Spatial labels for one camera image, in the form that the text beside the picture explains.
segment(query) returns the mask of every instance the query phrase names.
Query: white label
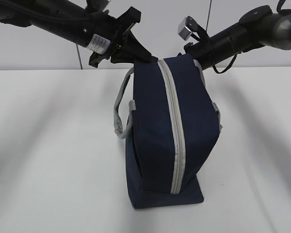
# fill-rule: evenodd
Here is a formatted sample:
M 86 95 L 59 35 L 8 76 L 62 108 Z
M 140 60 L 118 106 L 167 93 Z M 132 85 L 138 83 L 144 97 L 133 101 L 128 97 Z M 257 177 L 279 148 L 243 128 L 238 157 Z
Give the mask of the white label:
M 110 44 L 110 40 L 100 35 L 94 34 L 91 42 L 89 42 L 89 45 L 86 48 L 102 55 L 107 51 Z

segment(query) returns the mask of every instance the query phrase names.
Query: gray wall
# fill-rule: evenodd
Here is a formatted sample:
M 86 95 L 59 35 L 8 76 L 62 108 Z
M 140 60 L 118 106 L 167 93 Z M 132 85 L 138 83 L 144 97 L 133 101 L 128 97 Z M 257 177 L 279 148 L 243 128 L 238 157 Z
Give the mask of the gray wall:
M 86 0 L 72 0 L 85 7 Z M 247 11 L 264 4 L 275 10 L 277 0 L 113 0 L 108 9 L 114 17 L 130 6 L 142 12 L 142 21 L 133 28 L 139 41 L 153 53 L 164 58 L 177 55 L 186 42 L 177 35 L 178 24 L 190 15 L 206 27 L 210 8 L 210 35 L 225 29 Z M 291 7 L 288 0 L 286 7 Z M 85 69 L 91 52 L 80 48 Z M 104 61 L 99 68 L 128 68 L 127 64 Z M 236 67 L 291 66 L 291 51 L 263 48 L 239 56 Z M 0 24 L 0 70 L 5 69 L 80 69 L 76 46 L 35 27 L 18 28 Z

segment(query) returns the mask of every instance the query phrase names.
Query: gray strap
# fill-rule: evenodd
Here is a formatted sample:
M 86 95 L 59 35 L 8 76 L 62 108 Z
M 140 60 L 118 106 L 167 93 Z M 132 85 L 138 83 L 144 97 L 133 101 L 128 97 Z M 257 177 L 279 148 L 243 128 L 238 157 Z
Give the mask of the gray strap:
M 125 139 L 127 138 L 127 136 L 129 135 L 131 129 L 132 129 L 132 111 L 136 110 L 136 104 L 134 100 L 131 100 L 129 102 L 129 116 L 128 116 L 128 123 L 126 126 L 126 129 L 123 131 L 123 124 L 122 124 L 122 120 L 121 117 L 118 113 L 118 109 L 120 106 L 120 103 L 123 99 L 123 95 L 125 92 L 125 89 L 127 87 L 127 84 L 129 82 L 130 76 L 134 73 L 134 68 L 131 68 L 128 73 L 126 74 L 124 81 L 121 85 L 120 91 L 118 93 L 118 96 L 116 98 L 115 101 L 115 105 L 114 105 L 114 109 L 113 109 L 113 113 L 114 113 L 114 131 L 116 133 L 116 135 L 121 138 L 121 139 Z
M 198 68 L 199 73 L 200 73 L 200 78 L 201 78 L 201 80 L 202 80 L 204 86 L 206 87 L 206 82 L 205 82 L 205 77 L 204 77 L 204 73 L 203 73 L 203 68 L 202 68 L 202 66 L 200 65 L 200 63 L 199 63 L 197 60 L 194 60 L 194 64 L 195 64 L 195 66 Z M 214 107 L 214 109 L 215 109 L 215 112 L 216 112 L 217 115 L 218 115 L 218 118 L 219 118 L 220 133 L 221 133 L 221 130 L 222 130 L 222 128 L 223 128 L 223 126 L 221 125 L 221 113 L 220 113 L 220 110 L 219 110 L 219 108 L 218 108 L 218 106 L 216 105 L 215 102 L 212 102 L 212 105 L 213 105 L 213 107 Z
M 204 86 L 206 86 L 206 82 L 205 82 L 205 77 L 204 77 L 204 73 L 203 73 L 203 68 L 200 65 L 200 63 L 197 60 L 193 60 L 195 66 L 199 69 L 199 73 L 200 73 L 200 78 L 202 79 L 202 82 L 204 84 Z
M 216 112 L 217 115 L 218 115 L 218 118 L 219 118 L 220 133 L 221 133 L 221 130 L 222 130 L 222 128 L 223 128 L 223 126 L 221 125 L 221 113 L 220 113 L 220 110 L 219 110 L 219 108 L 218 108 L 218 106 L 217 106 L 217 104 L 216 104 L 215 102 L 212 102 L 212 105 L 213 105 L 213 107 L 214 107 L 214 109 L 215 109 L 215 112 Z

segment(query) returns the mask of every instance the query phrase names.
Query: gray zipper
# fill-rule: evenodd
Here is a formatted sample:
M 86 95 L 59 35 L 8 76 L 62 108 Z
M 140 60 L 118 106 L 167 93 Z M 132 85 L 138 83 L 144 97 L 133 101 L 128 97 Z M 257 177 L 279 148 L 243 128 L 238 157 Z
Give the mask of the gray zipper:
M 185 139 L 182 127 L 181 112 L 173 75 L 164 60 L 158 61 L 164 78 L 168 107 L 175 143 L 175 164 L 171 194 L 179 194 L 185 170 Z

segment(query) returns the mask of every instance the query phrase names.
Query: navy blue bag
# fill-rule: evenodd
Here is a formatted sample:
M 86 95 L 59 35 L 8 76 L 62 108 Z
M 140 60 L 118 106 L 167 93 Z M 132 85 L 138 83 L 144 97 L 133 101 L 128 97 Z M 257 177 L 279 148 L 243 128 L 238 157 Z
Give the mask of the navy blue bag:
M 133 100 L 123 131 L 118 108 L 132 73 Z M 196 174 L 221 125 L 202 69 L 190 55 L 136 62 L 116 100 L 114 126 L 126 138 L 127 186 L 134 208 L 203 202 Z

